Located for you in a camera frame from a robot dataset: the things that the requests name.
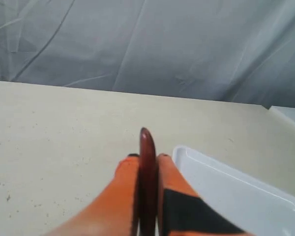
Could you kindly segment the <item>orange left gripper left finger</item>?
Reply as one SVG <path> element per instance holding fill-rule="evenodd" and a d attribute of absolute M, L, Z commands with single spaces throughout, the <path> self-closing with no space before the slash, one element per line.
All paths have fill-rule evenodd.
<path fill-rule="evenodd" d="M 112 181 L 77 215 L 48 236 L 135 236 L 138 228 L 139 155 L 119 162 Z"/>

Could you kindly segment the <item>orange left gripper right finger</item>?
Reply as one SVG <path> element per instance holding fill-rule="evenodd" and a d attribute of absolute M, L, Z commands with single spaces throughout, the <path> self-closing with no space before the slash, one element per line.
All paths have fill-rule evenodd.
<path fill-rule="evenodd" d="M 161 236 L 249 236 L 212 209 L 166 154 L 157 157 L 158 228 Z"/>

